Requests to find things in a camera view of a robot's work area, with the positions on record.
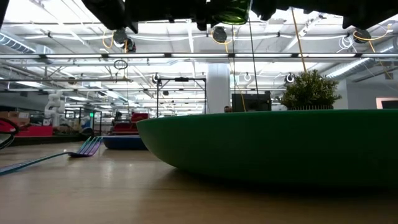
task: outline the red object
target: red object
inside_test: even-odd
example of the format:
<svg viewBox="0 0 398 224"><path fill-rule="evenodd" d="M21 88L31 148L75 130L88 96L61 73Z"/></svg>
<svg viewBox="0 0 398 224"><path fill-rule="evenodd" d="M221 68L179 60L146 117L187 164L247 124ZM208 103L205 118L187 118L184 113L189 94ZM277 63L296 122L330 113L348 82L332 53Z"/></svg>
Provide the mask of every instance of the red object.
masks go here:
<svg viewBox="0 0 398 224"><path fill-rule="evenodd" d="M29 126L26 128L20 128L19 133L16 136L52 136L52 126Z"/></svg>
<svg viewBox="0 0 398 224"><path fill-rule="evenodd" d="M137 122L143 119L148 119L149 114L147 113L134 113L131 116L130 123L118 123L114 125L112 134L124 135L124 134L138 134Z"/></svg>

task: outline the blue tray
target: blue tray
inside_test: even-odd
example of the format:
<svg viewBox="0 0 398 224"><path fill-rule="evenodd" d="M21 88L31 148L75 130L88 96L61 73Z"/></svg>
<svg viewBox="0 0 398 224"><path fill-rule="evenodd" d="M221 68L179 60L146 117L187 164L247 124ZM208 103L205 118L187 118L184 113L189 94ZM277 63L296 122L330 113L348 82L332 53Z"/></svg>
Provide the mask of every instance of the blue tray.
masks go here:
<svg viewBox="0 0 398 224"><path fill-rule="evenodd" d="M108 149L142 149L142 150L147 149L139 135L103 136L103 139L104 139L104 145Z"/></svg>

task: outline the black cable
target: black cable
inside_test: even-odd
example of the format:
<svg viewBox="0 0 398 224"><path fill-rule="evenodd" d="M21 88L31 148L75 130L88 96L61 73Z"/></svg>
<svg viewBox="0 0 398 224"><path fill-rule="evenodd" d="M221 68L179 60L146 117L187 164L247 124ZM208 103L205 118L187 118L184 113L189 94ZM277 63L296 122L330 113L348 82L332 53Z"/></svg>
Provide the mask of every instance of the black cable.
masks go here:
<svg viewBox="0 0 398 224"><path fill-rule="evenodd" d="M235 77L235 40L234 40L234 25L232 25L232 54L234 54L233 57L233 63L234 63L234 105L232 106L232 112L236 109L236 77Z"/></svg>
<svg viewBox="0 0 398 224"><path fill-rule="evenodd" d="M249 18L249 28L250 28L251 53L253 56L254 80L256 81L256 90L257 90L257 105L258 105L258 108L260 108L259 86L257 84L256 61L254 59L253 36L252 36L252 32L251 32L250 18Z"/></svg>

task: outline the ceiling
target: ceiling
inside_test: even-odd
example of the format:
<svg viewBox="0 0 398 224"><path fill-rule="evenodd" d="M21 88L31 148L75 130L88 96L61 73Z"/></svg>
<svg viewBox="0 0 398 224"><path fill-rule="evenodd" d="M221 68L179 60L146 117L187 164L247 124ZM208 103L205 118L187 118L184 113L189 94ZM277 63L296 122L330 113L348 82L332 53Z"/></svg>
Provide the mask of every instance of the ceiling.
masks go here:
<svg viewBox="0 0 398 224"><path fill-rule="evenodd" d="M38 0L10 0L6 13L2 32L13 34L21 41L24 41L29 47L35 48L38 45L44 45L51 49L54 54L106 54L123 53L123 49L115 46L107 48L105 45L111 45L111 30L107 30L92 13L85 8L80 0L59 0L59 1L41 1L43 7L32 3ZM302 50L306 53L347 53L364 52L369 50L368 44L351 45L350 38L344 38L347 33L352 33L354 27L342 29L343 18L331 14L323 14L323 19L319 19L319 12L304 14L303 10L295 9L295 18L297 21L297 30L301 32ZM167 21L149 21L139 24L139 33L134 34L131 30L127 34L132 37L136 43L137 53L297 53L299 45L295 38L295 26L292 13L288 11L277 10L268 21L260 21L254 13L251 13L251 26L224 26L229 38L234 32L234 41L227 40L229 44L218 44L211 37L212 29L206 32L199 31L197 25L189 20L179 20L176 23ZM368 29L372 38L380 37L389 32L383 38L375 40L377 45L394 35L398 30L398 16L394 16L386 21ZM2 54L18 54L17 51L9 47L0 45ZM138 108L153 108L155 99L151 95L155 91L144 93L136 91L138 88L154 88L152 77L158 73L162 78L173 77L195 77L204 78L207 75L209 63L219 61L208 60L175 60L172 58L131 58L129 59L128 71L118 71L112 64L115 59L99 62L98 60L82 59L79 62L87 63L85 66L66 66L73 63L68 60L54 60L53 64L38 66L34 60L8 60L9 63L18 65L34 72L36 75L44 77L45 69L48 73L53 73L51 78L92 78L92 79L111 79L116 78L118 73L119 81L102 82L84 82L76 85L68 83L53 82L50 86L57 88L92 88L91 86L100 86L100 88L130 88L128 94L126 91L120 91L119 95L134 102ZM239 88L254 88L254 73L258 76L258 87L278 89L282 88L284 78L289 73L298 73L303 71L303 65L300 60L278 60L264 61L256 60L254 71L253 62L249 60L237 60L231 64L231 74L236 75ZM318 69L324 71L338 63L335 61L307 61L307 69ZM382 70L381 67L372 68L373 72ZM368 75L359 73L352 79ZM133 82L123 82L120 78L129 77ZM176 91L169 96L163 97L164 113L189 114L201 113L203 110L204 94L195 82L175 83L170 82L168 88L198 88L195 91ZM95 92L87 92L84 95L92 101L103 102L104 99L98 98ZM278 95L279 91L273 91L273 95ZM193 100L189 104L174 105L170 98Z"/></svg>

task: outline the green plant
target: green plant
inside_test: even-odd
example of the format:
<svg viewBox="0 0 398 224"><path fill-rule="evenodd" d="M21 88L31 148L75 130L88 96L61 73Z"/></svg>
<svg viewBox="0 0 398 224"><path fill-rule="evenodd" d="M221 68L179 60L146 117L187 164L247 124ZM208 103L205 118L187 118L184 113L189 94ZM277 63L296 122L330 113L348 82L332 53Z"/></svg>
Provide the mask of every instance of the green plant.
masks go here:
<svg viewBox="0 0 398 224"><path fill-rule="evenodd" d="M300 73L292 83L285 84L281 104L287 108L332 106L341 95L334 95L338 81L322 77L317 70Z"/></svg>

